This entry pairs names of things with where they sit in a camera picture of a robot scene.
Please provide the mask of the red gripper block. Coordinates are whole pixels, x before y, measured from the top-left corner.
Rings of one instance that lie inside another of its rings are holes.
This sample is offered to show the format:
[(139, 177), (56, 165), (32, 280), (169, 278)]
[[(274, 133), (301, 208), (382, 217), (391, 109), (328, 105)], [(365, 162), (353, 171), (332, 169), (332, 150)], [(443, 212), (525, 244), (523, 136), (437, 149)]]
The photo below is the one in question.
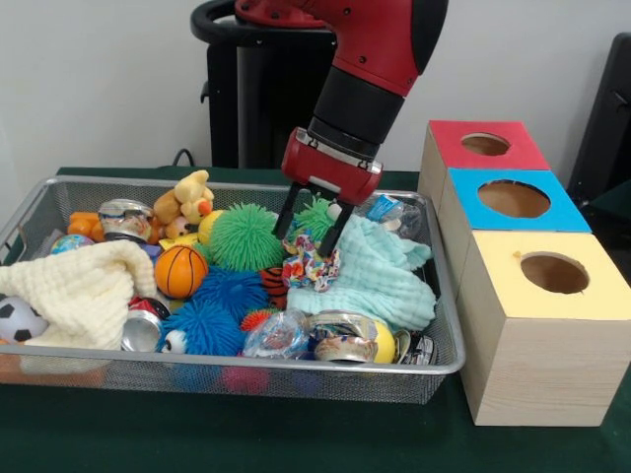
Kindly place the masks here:
[(332, 254), (355, 206), (363, 204), (373, 194), (383, 174), (381, 163), (347, 155), (312, 137), (301, 127), (290, 135), (281, 169), (294, 182), (273, 229), (277, 239), (283, 240), (289, 232), (296, 200), (305, 186), (315, 186), (321, 193), (329, 192), (338, 199), (327, 204), (326, 215), (332, 224), (320, 241), (317, 253), (321, 257)]

